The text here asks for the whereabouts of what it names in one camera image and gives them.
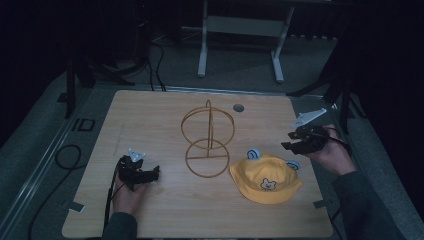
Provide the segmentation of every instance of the blue and white object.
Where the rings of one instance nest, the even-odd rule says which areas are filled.
[[[296,160],[286,160],[286,164],[294,170],[298,170],[300,168],[300,163],[298,163]]]
[[[140,159],[143,159],[146,156],[146,153],[141,153],[128,148],[128,155],[130,155],[132,162],[138,162]]]
[[[308,113],[299,113],[299,117],[296,119],[296,121],[291,125],[292,128],[298,128],[300,126],[303,126],[310,121],[314,120],[315,118],[323,115],[327,112],[327,109],[321,108],[321,110],[308,112]]]
[[[259,150],[256,148],[252,148],[247,151],[247,158],[249,160],[259,160],[261,159],[261,152],[259,152]]]

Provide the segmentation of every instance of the metal stand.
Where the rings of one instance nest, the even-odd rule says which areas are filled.
[[[208,0],[203,1],[203,27],[202,27],[202,48],[200,50],[199,68],[197,75],[206,75],[207,62],[207,34],[208,32],[222,32],[233,34],[246,34],[257,36],[278,37],[278,45],[271,51],[271,59],[274,66],[275,78],[277,82],[283,82],[283,70],[280,63],[280,53],[287,36],[290,21],[293,16],[294,7],[291,7],[285,21],[247,19],[208,15]]]

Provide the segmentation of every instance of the person's hand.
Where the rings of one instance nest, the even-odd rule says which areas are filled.
[[[135,215],[141,204],[141,199],[144,195],[149,184],[140,184],[135,186],[135,191],[131,191],[126,185],[119,179],[119,176],[115,178],[115,190],[113,201],[114,212],[125,212],[131,215]]]
[[[330,137],[339,139],[337,137],[337,132],[334,130],[334,125],[326,125],[323,127],[327,129]],[[356,171],[355,164],[350,158],[347,150],[340,143],[332,140],[329,140],[322,150],[304,154],[304,156],[317,161],[325,169],[338,176]]]

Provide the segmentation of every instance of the yellow hat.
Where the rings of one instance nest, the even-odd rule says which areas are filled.
[[[286,202],[302,186],[296,170],[270,154],[259,159],[243,158],[230,166],[230,173],[240,192],[257,203]]]

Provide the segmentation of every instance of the sleeve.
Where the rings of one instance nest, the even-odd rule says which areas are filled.
[[[355,171],[333,182],[348,239],[405,239],[364,175]]]
[[[137,221],[135,218],[123,212],[112,214],[109,224],[103,232],[102,240],[109,239],[136,239],[137,238]]]

